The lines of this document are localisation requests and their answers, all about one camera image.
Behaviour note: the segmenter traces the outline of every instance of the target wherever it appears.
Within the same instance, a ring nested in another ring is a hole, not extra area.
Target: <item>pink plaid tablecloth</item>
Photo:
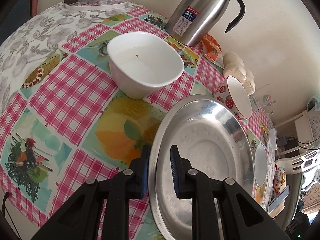
[[[202,57],[202,44],[192,48],[176,42],[163,28],[166,21],[138,7],[84,30],[35,66],[35,78],[42,78],[41,82],[26,82],[27,87],[21,87],[0,116],[0,186],[11,193],[10,201],[21,213],[39,227],[88,177],[108,179],[125,169],[139,156],[139,145],[152,142],[159,123],[175,103],[196,93],[199,87],[212,94],[224,81]],[[159,36],[185,59],[185,71],[177,81],[138,101],[118,89],[110,75],[108,55],[104,54],[109,40],[132,31]],[[137,128],[136,139],[123,130],[124,122]],[[253,113],[242,126],[251,145],[262,143],[268,153],[263,195],[259,188],[258,196],[255,187],[253,196],[266,208],[275,161],[268,147],[272,123],[265,115]],[[43,166],[28,167],[28,173],[19,173],[19,179],[13,179],[12,173],[19,171],[8,161],[25,160],[20,151],[22,143],[32,144],[28,154]],[[26,185],[38,189],[29,192]],[[131,239],[160,239],[147,197],[130,201],[129,216]]]

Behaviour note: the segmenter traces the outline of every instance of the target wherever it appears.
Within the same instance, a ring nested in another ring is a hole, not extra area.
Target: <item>white wall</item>
[[[62,0],[39,0],[39,11]],[[169,17],[181,0],[133,0]],[[306,107],[320,89],[320,30],[300,0],[243,0],[246,13],[229,33],[224,31],[239,12],[230,1],[210,31],[223,52],[236,52],[252,70],[257,87],[271,85],[277,103],[275,123]]]

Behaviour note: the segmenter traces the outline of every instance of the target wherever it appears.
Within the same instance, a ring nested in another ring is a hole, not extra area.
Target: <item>table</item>
[[[0,186],[39,227],[88,177],[103,180],[127,168],[176,102],[191,94],[212,96],[223,82],[202,57],[202,44],[178,43],[165,32],[166,22],[132,2],[107,11],[71,11],[60,3],[0,46]],[[165,39],[185,64],[177,81],[144,100],[124,95],[108,65],[108,42],[131,31]],[[255,113],[241,123],[252,147],[262,143],[267,150],[268,176],[253,193],[266,209],[275,172],[268,146],[272,123]],[[131,239],[163,239],[147,197],[130,200],[129,216]]]

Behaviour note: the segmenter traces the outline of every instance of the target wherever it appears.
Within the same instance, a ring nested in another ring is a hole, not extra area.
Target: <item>strawberry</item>
[[[231,96],[230,96],[230,95],[227,96],[227,98],[226,98],[226,106],[227,106],[229,109],[232,109],[234,104],[235,104],[235,103],[233,102]]]
[[[223,99],[222,99],[222,97],[217,97],[217,100],[219,100],[220,102],[222,102],[222,103],[223,103]]]
[[[244,120],[243,118],[239,117],[239,114],[238,114],[238,113],[234,113],[234,114],[235,114],[236,118],[237,118],[239,121]]]
[[[224,93],[226,91],[226,87],[225,86],[222,86],[219,88],[219,92],[220,93]]]

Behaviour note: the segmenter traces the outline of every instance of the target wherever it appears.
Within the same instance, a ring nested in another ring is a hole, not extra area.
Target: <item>label sticker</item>
[[[198,12],[192,7],[188,6],[184,13],[180,16],[179,20],[173,27],[173,31],[178,35],[182,36],[187,30],[193,20],[198,16]]]

